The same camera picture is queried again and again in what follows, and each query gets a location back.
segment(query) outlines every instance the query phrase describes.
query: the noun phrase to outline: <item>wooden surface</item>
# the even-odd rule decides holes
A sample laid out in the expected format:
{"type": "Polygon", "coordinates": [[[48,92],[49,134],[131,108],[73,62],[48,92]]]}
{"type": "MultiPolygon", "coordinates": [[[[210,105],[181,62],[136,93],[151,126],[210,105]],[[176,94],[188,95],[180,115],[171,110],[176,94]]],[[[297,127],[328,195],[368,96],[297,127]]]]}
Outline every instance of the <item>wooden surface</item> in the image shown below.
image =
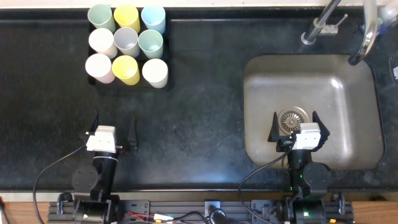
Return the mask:
{"type": "MultiPolygon", "coordinates": [[[[11,223],[39,224],[32,202],[6,202],[6,212],[11,223]]],[[[47,220],[48,202],[39,202],[39,211],[47,220]]],[[[355,224],[398,223],[398,202],[353,202],[355,224]]]]}

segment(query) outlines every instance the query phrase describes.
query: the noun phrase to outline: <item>yellow cup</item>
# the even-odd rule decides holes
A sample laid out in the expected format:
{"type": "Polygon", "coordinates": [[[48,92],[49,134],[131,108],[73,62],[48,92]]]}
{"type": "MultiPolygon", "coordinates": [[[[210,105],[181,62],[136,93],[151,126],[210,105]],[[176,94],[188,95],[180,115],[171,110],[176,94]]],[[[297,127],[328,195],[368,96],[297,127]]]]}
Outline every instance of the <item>yellow cup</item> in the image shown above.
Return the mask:
{"type": "Polygon", "coordinates": [[[120,27],[133,28],[137,33],[141,29],[139,25],[139,14],[138,10],[133,5],[122,5],[115,9],[114,20],[119,24],[120,27]]]}
{"type": "Polygon", "coordinates": [[[115,59],[112,72],[127,85],[135,85],[139,81],[138,64],[131,56],[123,55],[115,59]]]}

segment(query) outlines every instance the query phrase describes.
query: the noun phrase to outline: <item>faucet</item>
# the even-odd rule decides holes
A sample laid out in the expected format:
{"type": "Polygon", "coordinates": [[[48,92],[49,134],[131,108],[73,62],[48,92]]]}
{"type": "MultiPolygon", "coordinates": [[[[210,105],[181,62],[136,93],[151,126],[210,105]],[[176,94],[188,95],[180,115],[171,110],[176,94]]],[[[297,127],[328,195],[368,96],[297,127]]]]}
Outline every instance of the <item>faucet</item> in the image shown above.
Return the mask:
{"type": "MultiPolygon", "coordinates": [[[[329,5],[323,10],[319,18],[315,18],[313,23],[307,32],[304,32],[301,36],[301,40],[304,44],[314,44],[317,36],[326,26],[326,21],[330,17],[330,14],[336,9],[341,0],[331,0],[329,5]]],[[[363,0],[363,9],[365,16],[365,31],[362,44],[357,53],[349,56],[348,63],[350,65],[358,64],[367,54],[369,53],[377,34],[377,5],[376,0],[363,0]]],[[[334,26],[337,28],[343,19],[334,26]]]]}

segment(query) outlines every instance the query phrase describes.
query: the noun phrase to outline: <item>drain strainer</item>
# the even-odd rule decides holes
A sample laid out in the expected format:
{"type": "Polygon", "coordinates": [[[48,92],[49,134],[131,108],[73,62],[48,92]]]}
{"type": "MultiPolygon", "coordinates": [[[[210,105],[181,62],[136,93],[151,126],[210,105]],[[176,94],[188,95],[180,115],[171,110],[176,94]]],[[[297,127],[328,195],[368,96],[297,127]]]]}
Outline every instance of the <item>drain strainer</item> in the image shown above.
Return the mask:
{"type": "Polygon", "coordinates": [[[282,110],[278,116],[279,127],[285,134],[298,131],[300,124],[307,123],[308,120],[306,112],[297,106],[282,110]]]}

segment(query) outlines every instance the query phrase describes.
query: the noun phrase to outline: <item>sink basin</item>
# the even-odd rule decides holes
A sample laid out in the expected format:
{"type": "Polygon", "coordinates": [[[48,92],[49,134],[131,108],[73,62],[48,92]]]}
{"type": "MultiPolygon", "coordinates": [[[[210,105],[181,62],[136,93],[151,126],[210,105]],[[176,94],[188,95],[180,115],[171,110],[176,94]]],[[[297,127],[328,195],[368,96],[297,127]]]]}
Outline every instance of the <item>sink basin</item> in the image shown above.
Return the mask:
{"type": "MultiPolygon", "coordinates": [[[[244,70],[246,151],[264,165],[281,152],[267,142],[272,115],[280,134],[312,122],[316,111],[330,136],[312,159],[332,169],[369,169],[384,154],[372,70],[348,64],[348,55],[264,55],[244,70]]],[[[276,163],[273,167],[282,167],[276,163]]]]}

